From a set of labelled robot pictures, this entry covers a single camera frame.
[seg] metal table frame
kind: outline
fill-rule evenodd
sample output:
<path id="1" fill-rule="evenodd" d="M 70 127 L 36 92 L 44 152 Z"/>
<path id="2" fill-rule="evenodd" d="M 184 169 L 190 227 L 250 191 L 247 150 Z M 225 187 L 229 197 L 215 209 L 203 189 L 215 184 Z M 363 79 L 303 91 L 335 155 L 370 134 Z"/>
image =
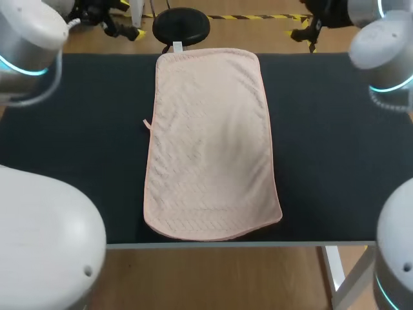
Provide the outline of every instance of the metal table frame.
<path id="1" fill-rule="evenodd" d="M 338 251 L 340 245 L 367 245 L 346 277 Z M 332 293 L 333 310 L 347 310 L 373 281 L 374 242 L 171 242 L 110 244 L 107 249 L 191 249 L 209 247 L 321 247 Z"/>

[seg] table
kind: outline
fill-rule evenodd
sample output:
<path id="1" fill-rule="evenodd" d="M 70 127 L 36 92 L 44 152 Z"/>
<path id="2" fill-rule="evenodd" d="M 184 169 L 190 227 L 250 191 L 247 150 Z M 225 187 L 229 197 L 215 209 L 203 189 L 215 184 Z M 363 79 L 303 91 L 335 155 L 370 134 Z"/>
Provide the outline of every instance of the table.
<path id="1" fill-rule="evenodd" d="M 66 55 L 52 98 L 6 110 L 0 165 L 85 193 L 103 217 L 108 248 L 374 244 L 385 200 L 413 176 L 413 127 L 406 114 L 370 102 L 345 54 L 259 56 L 284 214 L 279 224 L 221 243 L 152 231 L 142 217 L 149 142 L 142 120 L 152 117 L 157 57 Z M 324 252 L 336 292 L 344 280 L 338 251 Z M 373 253 L 366 251 L 349 277 L 355 285 L 343 284 L 334 295 L 337 308 L 372 278 Z"/>

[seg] grey cylinder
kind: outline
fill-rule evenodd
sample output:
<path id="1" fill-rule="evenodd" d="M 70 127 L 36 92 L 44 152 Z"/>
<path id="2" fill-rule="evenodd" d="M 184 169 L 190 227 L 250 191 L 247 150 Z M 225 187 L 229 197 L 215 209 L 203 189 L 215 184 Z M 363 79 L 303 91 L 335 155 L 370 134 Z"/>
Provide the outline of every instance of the grey cylinder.
<path id="1" fill-rule="evenodd" d="M 413 12 L 413 0 L 348 0 L 348 15 L 359 28 L 393 10 Z"/>

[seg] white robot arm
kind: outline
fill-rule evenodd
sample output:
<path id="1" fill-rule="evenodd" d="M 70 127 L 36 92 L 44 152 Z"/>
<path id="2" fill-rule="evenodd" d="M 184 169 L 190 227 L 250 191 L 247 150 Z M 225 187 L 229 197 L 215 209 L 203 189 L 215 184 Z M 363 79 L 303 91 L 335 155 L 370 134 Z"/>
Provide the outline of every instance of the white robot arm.
<path id="1" fill-rule="evenodd" d="M 69 23 L 40 0 L 0 0 L 0 104 L 58 86 Z M 57 63 L 52 86 L 37 80 Z M 106 253 L 94 204 L 63 182 L 0 166 L 0 309 L 83 310 Z"/>

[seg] glowing cyan ring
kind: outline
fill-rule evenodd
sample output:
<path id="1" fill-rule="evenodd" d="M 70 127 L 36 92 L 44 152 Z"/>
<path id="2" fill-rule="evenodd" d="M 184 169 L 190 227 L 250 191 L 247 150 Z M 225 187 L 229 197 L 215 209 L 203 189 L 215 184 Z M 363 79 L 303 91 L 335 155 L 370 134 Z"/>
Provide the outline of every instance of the glowing cyan ring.
<path id="1" fill-rule="evenodd" d="M 12 69 L 12 70 L 14 70 L 18 73 L 22 73 L 26 76 L 42 76 L 43 74 L 45 74 L 48 71 L 47 68 L 43 69 L 43 70 L 40 70 L 40 71 L 27 71 L 27 70 L 21 69 L 21 68 L 15 66 L 15 65 L 13 65 L 12 63 L 9 63 L 2 55 L 0 55 L 0 61 L 4 65 L 6 65 L 8 68 L 10 68 L 10 69 Z"/>
<path id="2" fill-rule="evenodd" d="M 387 296 L 385 290 L 381 287 L 379 278 L 378 278 L 377 276 L 376 276 L 376 281 L 377 281 L 377 284 L 379 285 L 379 289 L 380 289 L 381 293 L 382 293 L 383 296 L 386 298 L 387 302 L 394 308 L 394 310 L 399 310 L 399 308 L 397 308 L 396 305 L 393 304 L 393 302 L 392 302 L 392 301 L 390 300 L 390 298 Z"/>
<path id="3" fill-rule="evenodd" d="M 383 12 L 383 3 L 382 3 L 382 1 L 383 0 L 377 0 L 377 5 L 379 7 L 379 13 L 380 13 L 381 18 L 384 18 L 385 13 Z"/>
<path id="4" fill-rule="evenodd" d="M 402 88 L 403 86 L 406 86 L 409 84 L 411 81 L 413 81 L 413 76 L 410 76 L 406 81 L 402 82 L 402 84 L 399 84 L 398 86 L 392 87 L 392 88 L 386 88 L 386 89 L 378 89 L 373 86 L 370 86 L 371 90 L 374 90 L 375 92 L 392 92 L 393 90 L 397 90 Z"/>

